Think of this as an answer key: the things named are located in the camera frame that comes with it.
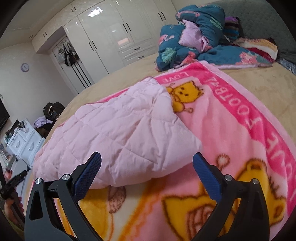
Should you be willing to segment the pink quilted jacket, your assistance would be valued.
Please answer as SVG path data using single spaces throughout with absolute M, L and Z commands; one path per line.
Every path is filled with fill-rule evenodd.
M 102 162 L 91 188 L 120 187 L 169 175 L 201 148 L 174 113 L 166 88 L 146 78 L 107 102 L 77 109 L 37 152 L 33 173 L 57 180 L 98 152 Z

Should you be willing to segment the white drawer cabinet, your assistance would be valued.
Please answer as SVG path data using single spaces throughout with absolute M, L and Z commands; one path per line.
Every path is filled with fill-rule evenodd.
M 24 119 L 14 129 L 14 134 L 7 143 L 6 149 L 8 153 L 33 166 L 35 156 L 44 142 L 45 139 L 33 128 L 27 119 Z

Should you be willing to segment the striped colourful blanket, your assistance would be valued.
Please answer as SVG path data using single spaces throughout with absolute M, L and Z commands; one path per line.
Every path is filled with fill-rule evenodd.
M 241 65 L 272 64 L 276 61 L 278 55 L 278 47 L 273 39 L 245 37 L 241 21 L 237 16 L 225 18 L 221 43 L 234 46 L 240 51 L 238 64 Z

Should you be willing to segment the beige bed cover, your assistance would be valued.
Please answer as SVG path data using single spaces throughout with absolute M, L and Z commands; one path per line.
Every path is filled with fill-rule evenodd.
M 66 106 L 46 140 L 49 141 L 55 129 L 82 105 L 101 100 L 146 77 L 157 76 L 156 57 L 156 54 L 152 54 L 136 61 L 83 90 Z M 278 63 L 269 68 L 225 69 L 224 73 L 253 93 L 295 139 L 295 75 Z

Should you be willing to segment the round purple wall clock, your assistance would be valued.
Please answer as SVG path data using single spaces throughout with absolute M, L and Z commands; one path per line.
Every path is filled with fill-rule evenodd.
M 27 73 L 29 71 L 29 69 L 30 69 L 30 67 L 29 67 L 28 63 L 23 63 L 21 65 L 22 72 Z

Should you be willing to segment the pink bear fleece blanket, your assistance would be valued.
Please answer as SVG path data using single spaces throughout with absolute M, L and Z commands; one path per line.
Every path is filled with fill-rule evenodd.
M 295 209 L 295 139 L 253 93 L 206 61 L 146 78 L 166 88 L 209 164 L 237 181 L 260 182 L 275 238 Z M 90 187 L 78 203 L 104 240 L 191 240 L 216 206 L 192 161 L 143 183 Z

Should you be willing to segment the blue floral comforter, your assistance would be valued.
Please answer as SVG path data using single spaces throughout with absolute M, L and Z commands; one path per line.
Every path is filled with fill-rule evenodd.
M 190 5 L 178 10 L 178 23 L 161 29 L 156 70 L 161 72 L 197 61 L 207 61 L 219 69 L 270 67 L 272 64 L 238 64 L 240 51 L 221 43 L 226 17 L 224 9 L 216 4 Z

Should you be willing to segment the bags hanging on door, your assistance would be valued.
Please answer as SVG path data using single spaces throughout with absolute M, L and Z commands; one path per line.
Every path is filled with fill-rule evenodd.
M 75 65 L 80 58 L 72 44 L 69 41 L 64 41 L 60 47 L 58 47 L 57 60 L 59 64 L 65 64 L 71 67 Z

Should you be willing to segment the grey quilted headboard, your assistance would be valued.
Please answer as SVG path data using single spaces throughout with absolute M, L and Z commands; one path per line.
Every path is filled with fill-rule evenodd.
M 295 39 L 287 25 L 267 1 L 215 1 L 226 16 L 240 19 L 245 37 L 275 41 L 278 55 L 295 64 Z

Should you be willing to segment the black wall television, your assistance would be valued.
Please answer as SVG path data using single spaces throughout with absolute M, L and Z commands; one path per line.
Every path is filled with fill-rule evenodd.
M 10 115 L 9 115 L 6 107 L 4 106 L 3 101 L 0 100 L 0 131 L 7 124 L 7 121 L 9 118 L 10 118 Z

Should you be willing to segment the lilac clothes pile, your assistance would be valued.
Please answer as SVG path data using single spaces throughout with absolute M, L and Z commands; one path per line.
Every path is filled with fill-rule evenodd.
M 45 116 L 41 116 L 34 121 L 34 128 L 40 128 L 41 126 L 46 125 L 48 123 L 51 125 L 53 121 L 47 119 Z

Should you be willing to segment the black bag on chair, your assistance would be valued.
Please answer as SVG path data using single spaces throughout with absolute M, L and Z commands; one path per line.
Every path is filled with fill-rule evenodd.
M 43 113 L 46 119 L 56 121 L 57 118 L 64 111 L 65 107 L 60 102 L 50 103 L 48 102 L 43 108 Z

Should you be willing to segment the cream white wardrobe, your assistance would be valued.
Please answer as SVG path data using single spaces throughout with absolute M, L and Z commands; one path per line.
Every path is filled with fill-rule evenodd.
M 158 51 L 162 26 L 176 24 L 172 1 L 74 1 L 32 40 L 37 53 L 66 34 L 94 82 Z

